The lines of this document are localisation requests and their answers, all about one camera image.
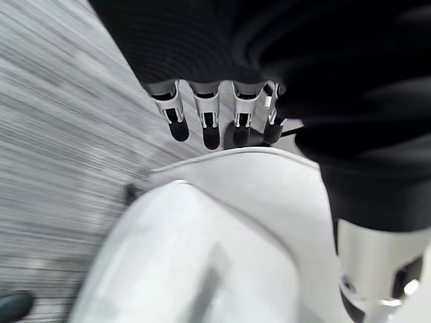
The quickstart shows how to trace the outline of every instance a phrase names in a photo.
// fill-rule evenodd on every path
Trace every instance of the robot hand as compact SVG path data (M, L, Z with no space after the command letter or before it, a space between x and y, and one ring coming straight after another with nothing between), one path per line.
M189 132L175 80L190 83L210 149L220 81L233 81L242 146L271 80L265 137L287 118L304 123L296 143L321 167L347 312L393 315L419 285L430 239L429 1L90 3L179 141Z

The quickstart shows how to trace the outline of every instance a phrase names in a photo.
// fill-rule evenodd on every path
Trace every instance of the black flexible cover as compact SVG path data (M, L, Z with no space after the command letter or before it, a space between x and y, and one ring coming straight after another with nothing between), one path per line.
M284 85L277 115L304 122L335 226L431 226L429 0L90 3L141 82Z

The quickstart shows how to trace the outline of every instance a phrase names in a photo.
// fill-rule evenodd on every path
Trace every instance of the robotic finger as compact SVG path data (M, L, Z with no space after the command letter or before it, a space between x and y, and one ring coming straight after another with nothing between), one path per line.
M264 83L247 84L232 82L234 90L234 144L245 147L250 137L250 126L256 110L257 99Z
M206 148L214 150L220 145L220 82L195 83L189 82L193 90L197 116L201 121L203 142Z
M186 141L189 138L189 128L184 115L178 80L142 84L142 86L156 103L160 114L168 121L172 136L177 141Z
M268 81L263 88L263 91L267 94L265 98L265 107L268 109L268 119L263 131L264 142L272 145L276 143L281 137L283 132L283 126L288 121L277 116L277 110L275 109L275 103L281 92L281 87L278 83Z

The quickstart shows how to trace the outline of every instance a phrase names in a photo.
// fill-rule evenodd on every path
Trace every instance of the white plastic panel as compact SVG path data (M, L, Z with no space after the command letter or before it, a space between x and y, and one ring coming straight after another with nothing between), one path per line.
M135 202L104 243L70 323L297 322L287 251L177 181Z

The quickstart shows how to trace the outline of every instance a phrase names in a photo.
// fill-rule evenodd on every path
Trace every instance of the carpeted floor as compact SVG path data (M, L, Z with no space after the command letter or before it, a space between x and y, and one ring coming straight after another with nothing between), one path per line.
M85 0L0 1L0 291L31 289L26 322L62 322L123 188L209 151L191 90L191 135L171 138ZM221 128L232 120L222 91Z

